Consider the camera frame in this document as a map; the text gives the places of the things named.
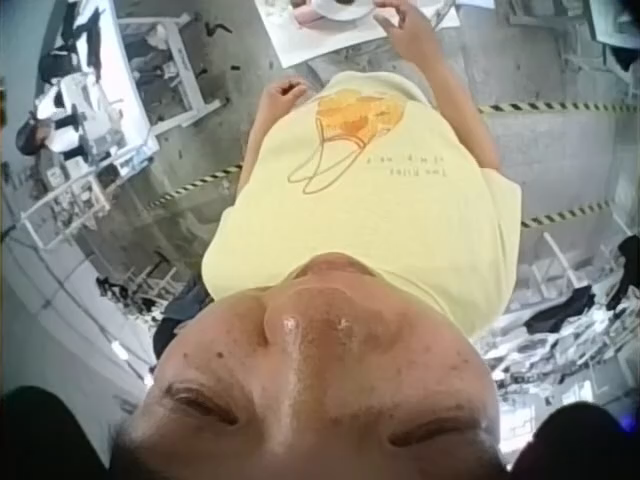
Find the concrete floor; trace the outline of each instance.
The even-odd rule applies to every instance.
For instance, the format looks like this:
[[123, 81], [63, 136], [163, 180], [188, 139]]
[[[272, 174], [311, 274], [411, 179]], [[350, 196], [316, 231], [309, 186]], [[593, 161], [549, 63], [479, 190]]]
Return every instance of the concrete floor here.
[[[104, 263], [121, 273], [132, 266], [144, 268], [152, 260], [151, 252], [159, 248], [186, 273], [198, 268], [222, 211], [233, 201], [237, 177], [210, 184], [159, 211], [148, 212], [144, 206], [166, 191], [239, 163], [262, 88], [285, 72], [251, 0], [233, 2], [233, 8], [226, 0], [115, 3], [121, 16], [198, 12], [202, 21], [185, 30], [192, 63], [196, 70], [200, 66], [209, 70], [201, 79], [203, 90], [228, 97], [230, 104], [193, 127], [167, 133], [153, 165], [125, 185], [113, 212], [99, 221], [99, 231], [83, 232], [81, 245], [99, 251]], [[504, 15], [505, 2], [496, 3], [496, 11], [462, 7], [462, 27], [439, 33], [447, 58], [479, 105], [623, 100], [625, 86], [613, 74], [565, 68], [560, 45], [566, 32], [511, 27]], [[207, 38], [206, 20], [225, 23], [233, 34], [219, 31]], [[581, 31], [578, 38], [583, 50], [598, 52], [588, 32]], [[368, 55], [362, 50], [350, 49], [329, 60], [353, 69], [389, 70], [416, 78], [393, 53]], [[232, 71], [231, 65], [241, 70]], [[305, 74], [309, 69], [295, 71]], [[428, 93], [424, 82], [419, 84]], [[505, 175], [522, 185], [525, 217], [609, 198], [615, 193], [617, 176], [637, 170], [637, 116], [574, 112], [493, 115], [487, 120], [502, 153]], [[608, 220], [595, 216], [554, 226], [552, 233], [564, 249], [591, 251], [610, 228]], [[533, 260], [538, 238], [537, 232], [524, 235], [521, 261]]]

